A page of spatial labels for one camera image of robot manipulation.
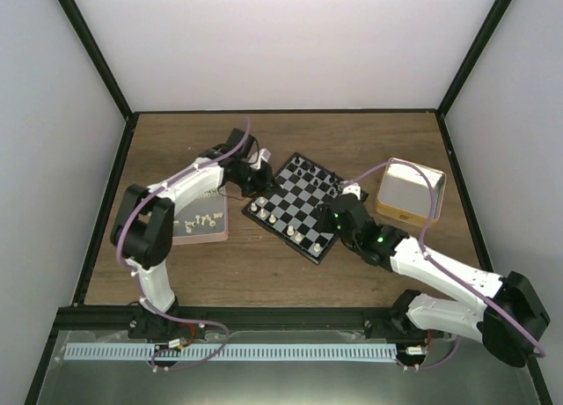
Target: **beige box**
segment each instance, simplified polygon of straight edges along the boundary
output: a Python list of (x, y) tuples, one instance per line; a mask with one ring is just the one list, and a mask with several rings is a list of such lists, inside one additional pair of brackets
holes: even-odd
[[(411, 163), (421, 169), (430, 180), (436, 196), (436, 212), (430, 220), (433, 225), (440, 217), (446, 173), (428, 166), (392, 158), (398, 162)], [(385, 168), (376, 198), (377, 213), (411, 225), (423, 226), (430, 212), (428, 185), (420, 174), (409, 166), (391, 163)]]

